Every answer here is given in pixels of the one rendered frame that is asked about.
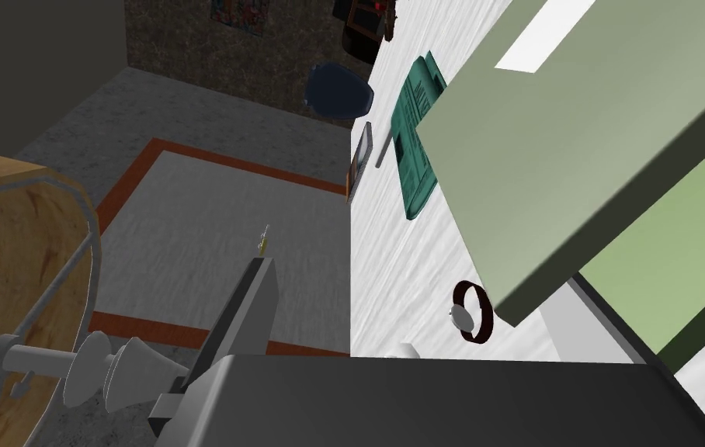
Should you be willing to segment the grey phone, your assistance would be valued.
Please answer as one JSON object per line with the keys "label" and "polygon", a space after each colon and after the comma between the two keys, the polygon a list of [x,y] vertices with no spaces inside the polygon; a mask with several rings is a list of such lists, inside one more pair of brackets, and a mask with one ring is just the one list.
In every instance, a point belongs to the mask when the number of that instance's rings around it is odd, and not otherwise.
{"label": "grey phone", "polygon": [[371,122],[366,122],[346,175],[346,202],[351,203],[370,153],[373,149]]}

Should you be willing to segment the dark red wristwatch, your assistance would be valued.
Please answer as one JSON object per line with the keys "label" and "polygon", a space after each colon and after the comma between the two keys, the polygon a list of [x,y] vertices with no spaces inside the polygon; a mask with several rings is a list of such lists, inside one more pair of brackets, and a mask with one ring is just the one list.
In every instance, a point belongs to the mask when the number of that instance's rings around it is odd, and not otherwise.
{"label": "dark red wristwatch", "polygon": [[[481,323],[476,333],[474,333],[474,318],[465,308],[465,295],[469,289],[475,291],[481,312]],[[494,312],[484,288],[473,282],[461,280],[453,289],[452,302],[449,316],[455,328],[460,331],[462,339],[478,345],[486,343],[493,332]]]}

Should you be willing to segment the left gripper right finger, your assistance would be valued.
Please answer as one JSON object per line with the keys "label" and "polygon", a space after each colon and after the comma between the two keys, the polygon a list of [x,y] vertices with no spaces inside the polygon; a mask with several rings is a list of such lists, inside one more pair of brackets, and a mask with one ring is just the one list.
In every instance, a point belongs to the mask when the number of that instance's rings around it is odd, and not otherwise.
{"label": "left gripper right finger", "polygon": [[669,372],[579,272],[543,302],[540,314],[563,362],[648,364]]}

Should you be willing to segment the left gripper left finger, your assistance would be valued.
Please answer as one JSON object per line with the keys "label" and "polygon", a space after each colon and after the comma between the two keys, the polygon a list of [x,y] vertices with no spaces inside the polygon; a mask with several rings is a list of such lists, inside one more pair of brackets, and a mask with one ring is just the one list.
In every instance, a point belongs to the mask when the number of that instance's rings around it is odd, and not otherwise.
{"label": "left gripper left finger", "polygon": [[226,355],[263,355],[279,302],[272,258],[253,258],[227,299],[186,377],[198,379]]}

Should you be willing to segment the grey pen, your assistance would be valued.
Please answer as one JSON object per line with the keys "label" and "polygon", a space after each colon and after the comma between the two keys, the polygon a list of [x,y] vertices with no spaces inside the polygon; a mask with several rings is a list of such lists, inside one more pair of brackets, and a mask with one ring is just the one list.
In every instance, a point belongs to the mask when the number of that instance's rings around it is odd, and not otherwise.
{"label": "grey pen", "polygon": [[382,148],[381,148],[381,150],[380,150],[380,153],[379,153],[379,155],[378,155],[378,157],[377,157],[377,161],[376,161],[376,164],[375,164],[375,168],[380,168],[380,166],[382,165],[383,160],[384,160],[384,157],[385,157],[385,155],[386,155],[386,153],[387,153],[387,150],[388,150],[389,146],[391,145],[392,139],[393,139],[392,133],[389,131],[389,132],[387,133],[387,136],[386,136],[385,139],[384,139],[383,146],[382,146]]}

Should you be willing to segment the green newspaper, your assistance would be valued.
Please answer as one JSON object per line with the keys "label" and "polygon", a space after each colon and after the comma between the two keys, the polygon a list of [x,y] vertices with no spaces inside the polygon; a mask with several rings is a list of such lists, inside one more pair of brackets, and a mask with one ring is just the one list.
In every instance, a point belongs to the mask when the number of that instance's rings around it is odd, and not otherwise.
{"label": "green newspaper", "polygon": [[394,106],[391,136],[407,220],[414,220],[420,214],[437,186],[417,126],[445,88],[443,74],[433,55],[427,52],[412,64]]}

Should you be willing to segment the white wooden table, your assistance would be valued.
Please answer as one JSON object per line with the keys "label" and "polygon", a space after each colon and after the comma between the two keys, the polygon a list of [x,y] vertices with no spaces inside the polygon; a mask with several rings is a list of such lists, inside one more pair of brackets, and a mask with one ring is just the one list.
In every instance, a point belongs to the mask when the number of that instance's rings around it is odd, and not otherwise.
{"label": "white wooden table", "polygon": [[[416,58],[430,52],[449,87],[511,2],[397,1],[394,38],[380,51],[370,76],[375,98],[366,121],[377,143],[389,132]],[[350,262],[354,356],[382,356],[406,341],[424,358],[562,362],[540,307],[517,325],[504,322],[493,309],[494,328],[486,343],[462,339],[449,316],[455,285],[467,280],[488,292],[439,181],[420,214],[406,219],[394,151],[380,168],[363,170],[351,205]],[[465,308],[476,333],[481,312],[472,289],[466,292]],[[705,346],[670,372],[705,413]]]}

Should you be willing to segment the dark wooden shelf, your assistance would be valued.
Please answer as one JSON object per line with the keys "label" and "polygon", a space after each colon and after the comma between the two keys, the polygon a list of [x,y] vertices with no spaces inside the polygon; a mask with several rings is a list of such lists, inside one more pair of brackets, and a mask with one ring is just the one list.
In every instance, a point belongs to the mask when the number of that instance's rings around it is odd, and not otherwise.
{"label": "dark wooden shelf", "polygon": [[397,0],[334,0],[332,15],[342,20],[342,47],[358,61],[373,65],[381,43],[391,42]]}

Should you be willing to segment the grey rug orange border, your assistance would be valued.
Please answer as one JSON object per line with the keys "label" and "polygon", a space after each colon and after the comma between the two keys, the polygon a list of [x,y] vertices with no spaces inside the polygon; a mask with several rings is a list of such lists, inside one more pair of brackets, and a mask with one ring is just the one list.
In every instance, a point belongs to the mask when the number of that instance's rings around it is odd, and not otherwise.
{"label": "grey rug orange border", "polygon": [[266,235],[280,291],[269,351],[349,352],[342,185],[152,139],[97,214],[91,330],[199,348]]}

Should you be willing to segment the dark blue round chair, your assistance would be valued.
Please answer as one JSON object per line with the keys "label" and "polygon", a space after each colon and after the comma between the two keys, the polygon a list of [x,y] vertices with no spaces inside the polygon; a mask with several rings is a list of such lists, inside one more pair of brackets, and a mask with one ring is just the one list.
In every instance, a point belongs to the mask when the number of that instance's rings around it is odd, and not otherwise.
{"label": "dark blue round chair", "polygon": [[309,71],[304,104],[320,116],[355,120],[370,112],[373,98],[370,85],[341,64],[315,64]]}

